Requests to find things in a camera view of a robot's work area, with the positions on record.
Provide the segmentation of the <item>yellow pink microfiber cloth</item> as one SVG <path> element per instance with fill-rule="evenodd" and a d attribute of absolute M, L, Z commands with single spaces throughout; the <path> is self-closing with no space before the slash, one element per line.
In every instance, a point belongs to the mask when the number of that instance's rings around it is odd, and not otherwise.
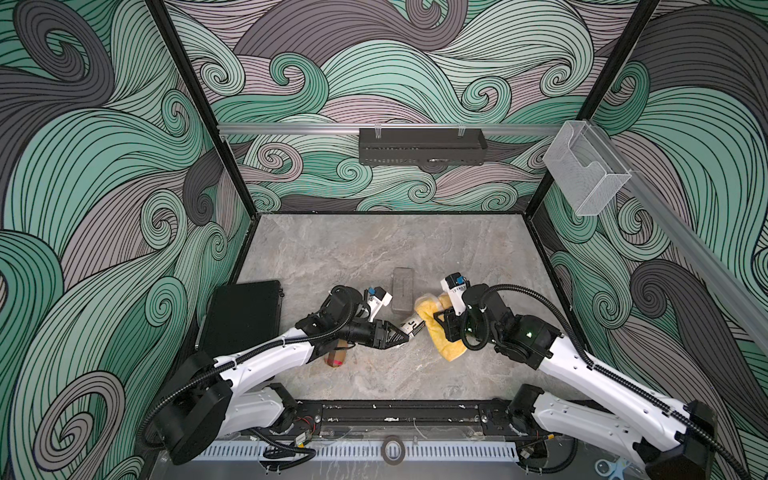
<path fill-rule="evenodd" d="M 434 319 L 436 313 L 442 313 L 452 306 L 447 293 L 439 296 L 425 294 L 415 300 L 414 311 L 424 321 L 430 338 L 440 356 L 448 362 L 458 359 L 467 348 L 460 341 L 450 342 L 443 328 Z"/>

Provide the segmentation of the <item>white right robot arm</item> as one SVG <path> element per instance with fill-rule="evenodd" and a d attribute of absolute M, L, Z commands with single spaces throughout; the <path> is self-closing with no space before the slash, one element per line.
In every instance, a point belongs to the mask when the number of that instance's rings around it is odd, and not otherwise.
<path fill-rule="evenodd" d="M 707 479 L 716 453 L 716 418 L 704 403 L 687 404 L 630 379 L 588 354 L 546 297 L 519 285 L 472 285 L 462 275 L 441 288 L 449 307 L 435 319 L 450 341 L 468 350 L 492 346 L 507 359 L 555 378 L 591 400 L 567 401 L 540 387 L 520 388 L 511 404 L 516 427 L 564 434 L 594 445 L 645 472 L 650 479 Z M 559 325 L 515 314 L 502 292 L 528 295 L 558 317 Z"/>

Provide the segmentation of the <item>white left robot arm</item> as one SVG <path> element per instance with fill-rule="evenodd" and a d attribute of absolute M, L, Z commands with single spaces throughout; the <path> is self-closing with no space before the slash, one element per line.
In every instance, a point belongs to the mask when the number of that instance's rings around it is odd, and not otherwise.
<path fill-rule="evenodd" d="M 352 306 L 312 313 L 276 339 L 235 354 L 192 355 L 161 388 L 143 433 L 157 433 L 161 448 L 181 465 L 219 437 L 248 429 L 287 429 L 292 399 L 271 378 L 323 357 L 341 341 L 387 350 L 409 342 L 424 326 L 417 316 L 396 326 L 359 319 L 357 311 Z"/>

